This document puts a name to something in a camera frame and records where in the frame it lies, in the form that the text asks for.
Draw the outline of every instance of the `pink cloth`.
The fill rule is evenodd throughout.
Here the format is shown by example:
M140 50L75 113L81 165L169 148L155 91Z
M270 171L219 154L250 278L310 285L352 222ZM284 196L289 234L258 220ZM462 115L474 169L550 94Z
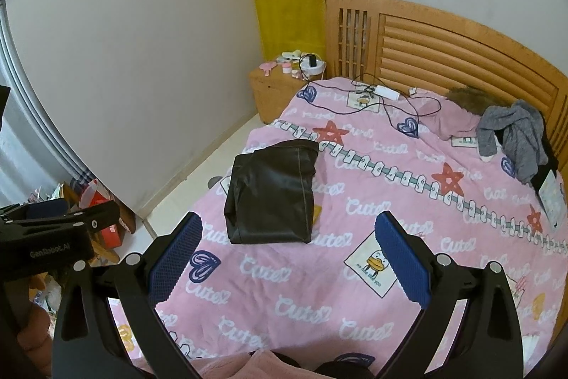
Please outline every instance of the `pink cloth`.
M449 140L451 136L476 137L475 130L481 119L480 116L470 113L466 109L461 108L454 102L434 92L420 91L417 92L415 96L433 97L439 101L440 105L430 98L421 99L425 103L421 105L418 110L419 115L428 115L428 113L436 112L430 116L420 116L420 122L439 138Z
M476 149L452 147L422 124L415 138L416 120L395 108L388 108L394 127L383 108L334 114L331 110L353 111L361 94L348 92L354 87L344 78L319 83L346 91L317 84L302 89L278 121L251 132L245 149L319 134L313 191L322 211L312 242L232 245L223 216L227 180L222 180L191 207L203 221L198 252L207 261L207 279L193 282L195 269L188 264L169 300L156 307L175 343L190 360L277 350L309 370L349 355L378 373L420 307L397 281L385 283L387 267L377 271L382 281L377 288L368 282L373 270L367 256L360 263L367 268L365 277L345 261L374 236L377 214L390 210L434 253L473 267L485 267L489 260L502 263L522 335L536 342L526 355L530 369L546 351L562 301L566 224L551 229L534 190L510 176L504 156L483 163ZM395 104L412 114L407 102ZM511 222L522 223L523 230L530 224L538 233L511 236ZM373 263L380 256L371 249L368 258ZM432 367L443 363L464 306L458 302ZM129 339L120 307L113 311L124 325L123 339ZM141 355L135 338L129 346L132 357Z
M152 372L145 361L133 362L138 368ZM221 358L198 358L191 365L203 379L325 379L327 376L295 368L280 361L271 351L254 355L240 353Z

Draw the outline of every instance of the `wooden headboard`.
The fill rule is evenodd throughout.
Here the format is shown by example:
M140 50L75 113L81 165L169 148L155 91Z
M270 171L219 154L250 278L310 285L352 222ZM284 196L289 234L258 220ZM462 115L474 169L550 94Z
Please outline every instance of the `wooden headboard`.
M400 0L327 0L327 77L363 73L407 91L471 86L539 109L568 179L568 77L497 31ZM372 83L373 76L363 76Z

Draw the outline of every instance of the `gray jacket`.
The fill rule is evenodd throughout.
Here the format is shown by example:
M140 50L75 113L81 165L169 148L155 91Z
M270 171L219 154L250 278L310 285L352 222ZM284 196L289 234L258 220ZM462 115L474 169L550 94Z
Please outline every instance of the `gray jacket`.
M528 183L539 166L548 162L542 147L544 122L537 109L523 100L510 108L489 107L477 126L479 154L491 156L497 153L495 131L503 130L503 153L515 165L515 176L521 183Z

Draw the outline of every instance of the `red star pattern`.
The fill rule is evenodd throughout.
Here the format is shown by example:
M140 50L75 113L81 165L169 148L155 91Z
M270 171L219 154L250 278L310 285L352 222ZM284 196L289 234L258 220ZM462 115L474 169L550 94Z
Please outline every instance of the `red star pattern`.
M315 127L313 131L317 132L318 142L336 142L340 145L343 145L342 135L349 133L347 129L337 129L333 121L327 121L326 127Z
M461 172L454 172L447 162L444 163L444 170L441 174L432 174L432 178L439 181L439 192L442 196L445 196L448 191L463 196L464 190L459 186L459 181L463 176Z
M535 208L530 206L530 214L526 216L526 221L529 223L533 232L539 231L542 233L542 225L540 224L540 212L535 211Z

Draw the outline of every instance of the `black cable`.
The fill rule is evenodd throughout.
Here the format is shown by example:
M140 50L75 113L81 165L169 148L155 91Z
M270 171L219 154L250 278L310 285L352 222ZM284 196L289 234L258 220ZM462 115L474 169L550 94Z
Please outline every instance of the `black cable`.
M308 88L309 86L316 85L316 86L323 87L323 88L326 88L326 89L335 89L335 90L338 90L338 91L340 91L340 92L346 92L348 95L349 95L349 92L354 92L353 89L351 89L351 90L345 90L345 89L340 89L339 87L335 87L335 86L325 86L325 85L323 85L323 84L321 84L321 83L319 83L319 82L317 82L317 81L310 81L309 76L307 76L307 75L304 73L304 70L302 70L302 60L304 60L304 59L307 58L308 56L309 56L309 54L302 55L302 56L300 57L300 59L298 60L298 63L297 63L297 65L298 65L298 67L299 67L299 69L300 69L300 72L302 73L302 78L303 78L304 80L307 80L307 81L308 81L308 82L307 82L307 85L304 87L304 89ZM356 83L358 82L358 80L360 80L359 82L362 82L362 78L363 78L365 75L372 76L373 79L378 80L384 87L386 87L387 89L393 90L393 89L392 89L391 87L389 87L381 78L379 78L379 77L377 77L377 76L375 76L374 74L371 74L371 73L369 73L369 72L363 72L363 73L359 74L358 76L354 77L354 78L351 80L351 85L352 85L352 86L356 86ZM406 102L407 102L407 103L411 106L411 108L414 110L414 114L413 114L413 113L410 113L410 112L408 112L408 111L406 111L406 110L404 110L404 109L402 109L402 108L400 108L400 107L397 107L397 106L395 106L395 105L391 105L391 104L385 103L385 102L384 102L384 97L383 97L382 95L379 95L379 94L377 94L377 93L375 92L375 85L373 85L373 84L368 84L365 88L363 88L363 89L361 89L361 90L356 90L356 91L358 91L358 92L368 92L368 93L372 93L373 95L376 95L376 96L379 97L379 101L378 101L377 103L371 103L370 105L365 105L365 107L363 107L363 108L359 108L359 109L356 109L356 110L354 110L354 111L350 111L350 112L348 112L348 113L341 113L341 112L339 112L339 111L335 111L335 110L330 109L330 108L327 108L327 107L322 107L322 106L320 106L320 105L313 104L312 102L308 102L308 101L306 101L306 102L308 102L308 103L309 103L311 106L313 106L314 108L324 109L324 110L329 111L329 112L331 112L331 113L333 113L333 114L335 114L335 115L341 115L341 116L354 115L355 113L359 113L359 112L361 112L361 111L363 111L363 110L366 110L366 109L368 109L368 108L371 108L371 107L373 107L373 106L378 105L379 108L380 108L380 106L383 105L384 112L386 113L387 118L388 118L388 122L389 122L390 126L391 126L393 129L395 129L395 127L393 126L393 122L392 122L392 120L391 120L391 117L390 117L390 115L388 114L387 107L396 108L396 109L398 109L400 112L402 112L402 113L404 113L404 114L406 114L406 115L408 115L408 116L415 116L415 117L416 117L416 127L418 127L418 125L420 124L420 118L425 118L426 116L435 115L436 113L440 112L440 110L442 109L442 104L440 103L440 101L439 101L438 99L436 99L436 98L434 98L434 97L430 97L430 96L427 96L427 95L413 97L413 96L407 96L407 95L405 95L403 92L400 92L400 95L402 95L402 96L405 98ZM414 100L414 99L430 99L430 100L434 100L434 101L438 102L438 109L435 110L435 111L432 111L432 112L430 112L430 113L424 113L424 114L421 115L420 113L418 113L418 110L416 109L416 107L410 102L411 99L413 99L413 100Z

